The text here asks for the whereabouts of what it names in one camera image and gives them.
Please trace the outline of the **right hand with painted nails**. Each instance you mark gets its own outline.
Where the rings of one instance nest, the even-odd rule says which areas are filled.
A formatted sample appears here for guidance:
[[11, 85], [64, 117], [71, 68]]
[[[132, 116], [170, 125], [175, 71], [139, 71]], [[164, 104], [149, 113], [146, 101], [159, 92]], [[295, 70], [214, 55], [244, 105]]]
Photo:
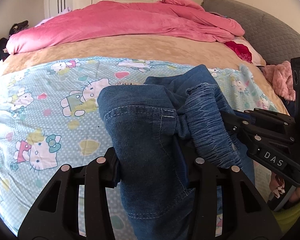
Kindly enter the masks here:
[[[269, 188], [276, 198], [280, 198], [280, 196], [285, 193], [284, 179], [272, 172]], [[298, 187], [289, 198], [291, 203], [297, 202], [298, 200], [300, 200], [300, 187]]]

